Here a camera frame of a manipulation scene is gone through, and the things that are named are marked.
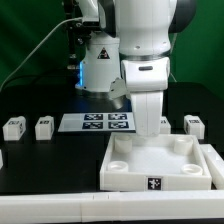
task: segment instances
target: black label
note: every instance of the black label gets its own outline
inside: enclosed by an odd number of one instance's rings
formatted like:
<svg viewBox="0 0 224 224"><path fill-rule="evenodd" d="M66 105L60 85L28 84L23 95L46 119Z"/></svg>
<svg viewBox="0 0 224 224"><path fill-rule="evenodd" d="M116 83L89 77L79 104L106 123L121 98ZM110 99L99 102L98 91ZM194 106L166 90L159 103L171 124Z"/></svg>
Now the black label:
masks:
<svg viewBox="0 0 224 224"><path fill-rule="evenodd" d="M109 120L127 120L127 114L108 114Z"/></svg>
<svg viewBox="0 0 224 224"><path fill-rule="evenodd" d="M53 122L51 122L51 133L53 133Z"/></svg>
<svg viewBox="0 0 224 224"><path fill-rule="evenodd" d="M190 122L191 124L199 124L199 123L200 123L199 120L189 120L189 122Z"/></svg>
<svg viewBox="0 0 224 224"><path fill-rule="evenodd" d="M148 190L161 191L162 190L162 178L148 178Z"/></svg>
<svg viewBox="0 0 224 224"><path fill-rule="evenodd" d="M10 121L9 122L9 125L16 125L16 124L19 124L19 121Z"/></svg>
<svg viewBox="0 0 224 224"><path fill-rule="evenodd" d="M84 122L82 129L103 129L103 122Z"/></svg>
<svg viewBox="0 0 224 224"><path fill-rule="evenodd" d="M103 48L102 51L100 52L98 59L110 59L105 48Z"/></svg>
<svg viewBox="0 0 224 224"><path fill-rule="evenodd" d="M128 122L109 122L109 129L127 129L129 128Z"/></svg>
<svg viewBox="0 0 224 224"><path fill-rule="evenodd" d="M23 133L23 125L22 125L22 123L19 125L19 129L20 129L20 134L22 134Z"/></svg>
<svg viewBox="0 0 224 224"><path fill-rule="evenodd" d="M40 124L49 124L50 121L40 121Z"/></svg>
<svg viewBox="0 0 224 224"><path fill-rule="evenodd" d="M91 121L91 120L103 120L103 114L86 114L85 121Z"/></svg>
<svg viewBox="0 0 224 224"><path fill-rule="evenodd" d="M189 124L186 125L186 132L189 133Z"/></svg>

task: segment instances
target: small white block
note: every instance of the small white block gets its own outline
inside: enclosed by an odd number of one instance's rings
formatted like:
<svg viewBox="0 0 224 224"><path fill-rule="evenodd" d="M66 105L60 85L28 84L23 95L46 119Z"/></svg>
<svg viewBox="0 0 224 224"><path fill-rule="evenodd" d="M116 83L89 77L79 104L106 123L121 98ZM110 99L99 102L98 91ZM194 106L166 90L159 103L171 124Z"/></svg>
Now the small white block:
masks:
<svg viewBox="0 0 224 224"><path fill-rule="evenodd" d="M171 125L166 117L161 117L160 119L160 134L171 134Z"/></svg>
<svg viewBox="0 0 224 224"><path fill-rule="evenodd" d="M40 117L36 126L36 140L51 140L54 132L54 118L51 116Z"/></svg>
<svg viewBox="0 0 224 224"><path fill-rule="evenodd" d="M0 169L3 167L2 151L0 149Z"/></svg>
<svg viewBox="0 0 224 224"><path fill-rule="evenodd" d="M198 139L204 139L205 125L202 123L198 116L185 116L184 130L189 135L195 135Z"/></svg>
<svg viewBox="0 0 224 224"><path fill-rule="evenodd" d="M3 126L5 141L18 141L26 131L26 119L24 117L15 117Z"/></svg>

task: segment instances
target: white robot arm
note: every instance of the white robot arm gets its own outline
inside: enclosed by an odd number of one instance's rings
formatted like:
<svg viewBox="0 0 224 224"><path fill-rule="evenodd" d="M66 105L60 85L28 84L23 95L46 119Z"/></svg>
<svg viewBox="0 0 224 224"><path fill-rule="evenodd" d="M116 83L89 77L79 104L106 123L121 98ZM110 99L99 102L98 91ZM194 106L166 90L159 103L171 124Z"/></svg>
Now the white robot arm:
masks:
<svg viewBox="0 0 224 224"><path fill-rule="evenodd" d="M97 0L74 2L82 12L82 17L77 18L80 22L75 25L76 43L85 45L86 50L85 57L79 63L80 73L76 90L88 97L107 98L111 82L120 77L119 39L112 38L99 29ZM82 32L85 34L85 30L89 31L89 39L86 40L82 38Z"/></svg>
<svg viewBox="0 0 224 224"><path fill-rule="evenodd" d="M101 28L120 38L121 74L130 93L136 132L157 135L170 73L169 29L179 32L189 24L195 1L98 0L98 4Z"/></svg>

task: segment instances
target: black surface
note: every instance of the black surface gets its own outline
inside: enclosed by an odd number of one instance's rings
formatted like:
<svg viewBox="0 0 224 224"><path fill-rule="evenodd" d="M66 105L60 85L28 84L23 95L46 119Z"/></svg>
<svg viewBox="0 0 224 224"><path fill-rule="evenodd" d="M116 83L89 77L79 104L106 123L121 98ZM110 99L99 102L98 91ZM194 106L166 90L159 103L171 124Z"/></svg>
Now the black surface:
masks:
<svg viewBox="0 0 224 224"><path fill-rule="evenodd" d="M24 116L27 120L27 131L19 142L4 142L2 129L0 131L0 148L4 156L4 167L0 170L0 195L99 191L99 170L110 133L65 134L58 133L57 129L64 113L115 112L110 102L78 97L66 86L17 86L3 91L0 105L1 126L14 116ZM130 103L126 101L120 111L130 110ZM171 123L172 133L184 133L184 116L197 115L206 125L206 138L202 143L212 144L222 157L223 112L224 101L202 85L170 84L165 92L163 114ZM34 127L39 117L46 115L55 118L54 136L51 141L37 142ZM222 219L181 221L196 222L224 223Z"/></svg>

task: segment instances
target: green wall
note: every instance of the green wall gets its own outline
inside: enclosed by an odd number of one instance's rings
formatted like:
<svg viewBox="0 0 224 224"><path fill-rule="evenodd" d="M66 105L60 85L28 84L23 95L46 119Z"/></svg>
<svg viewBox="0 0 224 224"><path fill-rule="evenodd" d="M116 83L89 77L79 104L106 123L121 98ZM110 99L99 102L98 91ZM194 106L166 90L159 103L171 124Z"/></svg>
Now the green wall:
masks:
<svg viewBox="0 0 224 224"><path fill-rule="evenodd" d="M195 19L178 35L172 73L178 82L202 83L224 99L224 1L197 3ZM63 19L61 0L0 0L0 83ZM66 63L67 38L59 29L18 75L35 75Z"/></svg>

